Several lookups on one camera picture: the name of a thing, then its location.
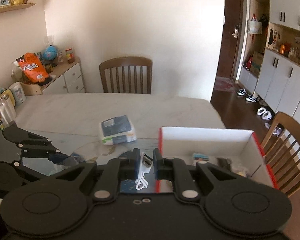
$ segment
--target orange snack bag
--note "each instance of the orange snack bag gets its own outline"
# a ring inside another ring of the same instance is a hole
[[[43,83],[49,77],[46,69],[34,53],[26,53],[16,61],[32,83]]]

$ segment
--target brown door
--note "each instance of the brown door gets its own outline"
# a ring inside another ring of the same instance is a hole
[[[225,24],[223,26],[218,77],[232,78],[241,33],[243,0],[225,0]]]

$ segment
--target white usb cable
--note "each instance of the white usb cable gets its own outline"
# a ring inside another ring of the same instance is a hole
[[[140,156],[138,179],[136,179],[135,181],[137,190],[148,187],[149,183],[145,179],[145,174],[150,172],[151,165],[152,165],[152,159],[149,156],[145,155],[144,152],[142,152]]]

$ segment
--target white box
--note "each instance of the white box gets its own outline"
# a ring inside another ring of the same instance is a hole
[[[264,151],[250,130],[162,127],[159,150],[163,157],[176,157],[188,165],[193,164],[193,153],[229,158],[246,167],[252,180],[278,188],[270,166],[264,163]],[[156,191],[166,192],[166,186],[158,181]]]

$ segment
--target open cardboard box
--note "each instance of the open cardboard box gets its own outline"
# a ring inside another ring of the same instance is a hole
[[[193,153],[211,159],[229,158],[234,165],[247,168],[252,180],[278,188],[270,166],[264,164],[263,149],[250,130],[162,127],[159,150],[163,157],[176,157],[188,165],[193,164]],[[168,188],[166,182],[157,182],[157,192],[167,192]]]

